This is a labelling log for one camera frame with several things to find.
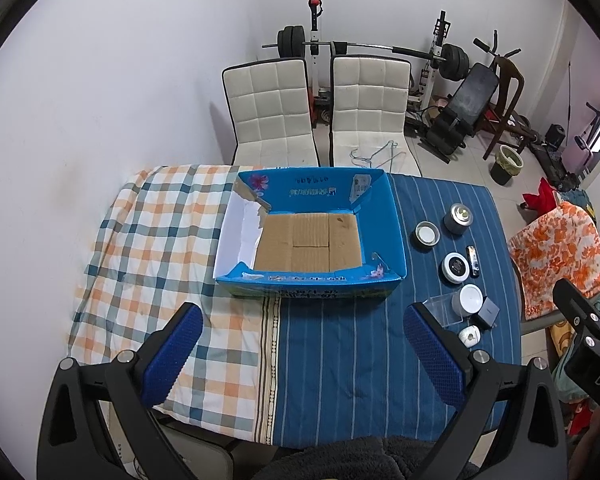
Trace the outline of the small silver round tin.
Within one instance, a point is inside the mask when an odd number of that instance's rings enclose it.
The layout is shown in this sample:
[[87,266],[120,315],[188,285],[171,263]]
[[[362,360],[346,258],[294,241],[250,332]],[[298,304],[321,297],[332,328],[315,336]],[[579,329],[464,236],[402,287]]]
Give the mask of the small silver round tin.
[[440,237],[439,228],[428,220],[418,222],[413,232],[414,242],[422,250],[429,250],[437,246]]

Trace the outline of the clear acrylic box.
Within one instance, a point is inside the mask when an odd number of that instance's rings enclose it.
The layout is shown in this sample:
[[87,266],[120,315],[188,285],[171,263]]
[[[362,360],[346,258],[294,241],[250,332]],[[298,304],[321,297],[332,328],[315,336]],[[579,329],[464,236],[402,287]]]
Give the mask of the clear acrylic box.
[[424,306],[443,328],[450,328],[463,322],[463,317],[453,308],[453,294],[435,296],[427,299]]

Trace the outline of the white padded chair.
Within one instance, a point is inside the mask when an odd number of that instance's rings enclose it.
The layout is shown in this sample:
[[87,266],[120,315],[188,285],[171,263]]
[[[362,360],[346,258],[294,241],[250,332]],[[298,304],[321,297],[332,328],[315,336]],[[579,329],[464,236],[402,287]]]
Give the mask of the white padded chair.
[[238,166],[317,167],[306,62],[274,58],[222,73]]
[[350,151],[367,155],[393,140],[405,155],[393,162],[390,174],[419,177],[416,158],[405,139],[411,64],[366,54],[332,58],[332,119],[330,164],[351,166]]

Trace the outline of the dark waste bin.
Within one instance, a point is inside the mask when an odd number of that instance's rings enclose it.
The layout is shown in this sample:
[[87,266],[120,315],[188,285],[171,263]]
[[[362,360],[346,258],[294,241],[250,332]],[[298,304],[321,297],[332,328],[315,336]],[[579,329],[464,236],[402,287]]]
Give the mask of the dark waste bin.
[[490,176],[498,185],[506,185],[523,169],[524,160],[520,154],[510,146],[502,144],[496,151]]

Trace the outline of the barbell with black plates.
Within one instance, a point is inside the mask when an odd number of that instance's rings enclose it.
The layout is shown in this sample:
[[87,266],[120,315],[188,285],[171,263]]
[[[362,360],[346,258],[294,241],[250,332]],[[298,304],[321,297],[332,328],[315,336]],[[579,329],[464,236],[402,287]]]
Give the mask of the barbell with black plates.
[[404,47],[385,46],[384,44],[361,44],[350,41],[323,41],[306,39],[306,32],[301,25],[289,25],[279,29],[274,44],[264,44],[263,49],[276,49],[280,58],[304,58],[306,49],[330,47],[334,55],[346,55],[349,48],[387,51],[392,54],[419,58],[431,63],[440,76],[450,81],[464,79],[470,71],[468,54],[454,44],[444,44],[439,53],[419,51]]

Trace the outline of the dark grey charger block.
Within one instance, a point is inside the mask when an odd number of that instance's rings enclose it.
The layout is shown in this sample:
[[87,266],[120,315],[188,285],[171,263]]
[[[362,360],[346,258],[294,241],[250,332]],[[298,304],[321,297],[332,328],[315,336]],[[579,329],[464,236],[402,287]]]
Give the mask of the dark grey charger block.
[[480,330],[492,330],[496,325],[496,320],[501,309],[489,297],[483,299],[481,308],[471,317],[471,321],[477,325]]

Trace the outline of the blue cardboard box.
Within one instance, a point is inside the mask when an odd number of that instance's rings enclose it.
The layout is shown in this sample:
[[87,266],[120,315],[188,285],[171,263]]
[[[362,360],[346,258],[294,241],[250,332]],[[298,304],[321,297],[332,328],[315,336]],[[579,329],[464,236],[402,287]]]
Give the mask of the blue cardboard box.
[[238,297],[387,296],[407,276],[391,174],[361,167],[242,171],[213,277]]

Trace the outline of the orange checked cloth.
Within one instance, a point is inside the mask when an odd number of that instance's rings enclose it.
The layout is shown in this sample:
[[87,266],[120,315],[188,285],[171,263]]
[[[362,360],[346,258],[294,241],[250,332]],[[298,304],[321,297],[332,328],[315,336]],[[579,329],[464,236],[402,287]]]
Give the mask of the orange checked cloth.
[[186,302],[204,328],[158,409],[227,437],[270,444],[279,303],[238,298],[213,277],[239,166],[143,170],[118,193],[76,292],[68,353],[81,364],[136,350]]

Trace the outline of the small white round earbud case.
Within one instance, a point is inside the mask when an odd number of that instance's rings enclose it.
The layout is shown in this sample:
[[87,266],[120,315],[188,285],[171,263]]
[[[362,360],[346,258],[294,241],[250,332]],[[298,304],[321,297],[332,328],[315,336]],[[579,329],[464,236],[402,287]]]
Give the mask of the small white round earbud case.
[[481,332],[475,325],[469,325],[458,333],[458,339],[467,349],[474,348],[481,340]]

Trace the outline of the blue striped cloth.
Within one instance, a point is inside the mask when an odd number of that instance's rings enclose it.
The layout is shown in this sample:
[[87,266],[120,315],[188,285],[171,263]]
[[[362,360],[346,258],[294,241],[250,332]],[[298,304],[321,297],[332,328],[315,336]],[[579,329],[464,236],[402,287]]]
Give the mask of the blue striped cloth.
[[440,223],[454,203],[474,215],[461,236],[442,234],[429,252],[405,244],[407,276],[386,298],[284,298],[280,302],[272,442],[308,448],[358,437],[437,439],[454,411],[445,405],[403,330],[407,306],[447,295],[440,262],[475,246],[475,282],[498,306],[480,348],[498,362],[521,360],[520,305],[500,216],[490,191],[462,182],[395,176],[392,189],[405,237],[416,223]]

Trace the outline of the red cloth on floor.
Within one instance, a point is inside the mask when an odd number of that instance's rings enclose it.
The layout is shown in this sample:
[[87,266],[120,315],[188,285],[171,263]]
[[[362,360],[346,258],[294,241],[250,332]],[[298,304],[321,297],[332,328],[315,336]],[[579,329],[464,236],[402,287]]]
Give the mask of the red cloth on floor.
[[519,207],[534,211],[538,216],[547,214],[557,207],[556,190],[544,177],[540,179],[538,190],[535,193],[522,194],[524,200]]

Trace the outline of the white round black-top case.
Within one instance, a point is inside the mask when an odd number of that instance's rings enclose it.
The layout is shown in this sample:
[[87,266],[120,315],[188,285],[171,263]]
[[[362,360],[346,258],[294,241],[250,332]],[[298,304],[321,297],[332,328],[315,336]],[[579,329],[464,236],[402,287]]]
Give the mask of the white round black-top case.
[[440,264],[442,276],[451,284],[463,284],[469,278],[470,267],[467,259],[459,252],[449,252]]

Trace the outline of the grey round tin with lens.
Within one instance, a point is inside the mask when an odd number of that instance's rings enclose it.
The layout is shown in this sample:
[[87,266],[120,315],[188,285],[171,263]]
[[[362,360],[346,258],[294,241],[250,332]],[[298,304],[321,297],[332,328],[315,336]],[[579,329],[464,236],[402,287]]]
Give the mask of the grey round tin with lens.
[[463,235],[473,221],[472,211],[462,203],[452,204],[443,218],[445,229],[456,236]]

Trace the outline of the left white padded chair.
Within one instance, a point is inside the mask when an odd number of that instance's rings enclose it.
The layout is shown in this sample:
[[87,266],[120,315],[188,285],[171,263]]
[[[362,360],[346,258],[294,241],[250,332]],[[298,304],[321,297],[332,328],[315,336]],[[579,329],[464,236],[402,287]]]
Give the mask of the left white padded chair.
[[238,166],[317,167],[306,62],[274,58],[222,73]]

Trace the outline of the white round jar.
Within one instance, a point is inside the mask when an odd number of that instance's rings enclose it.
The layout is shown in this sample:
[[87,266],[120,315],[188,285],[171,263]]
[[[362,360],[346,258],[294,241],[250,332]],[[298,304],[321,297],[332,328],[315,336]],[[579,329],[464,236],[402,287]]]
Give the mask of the white round jar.
[[452,309],[461,318],[478,313],[483,305],[483,293],[475,284],[463,285],[452,296]]

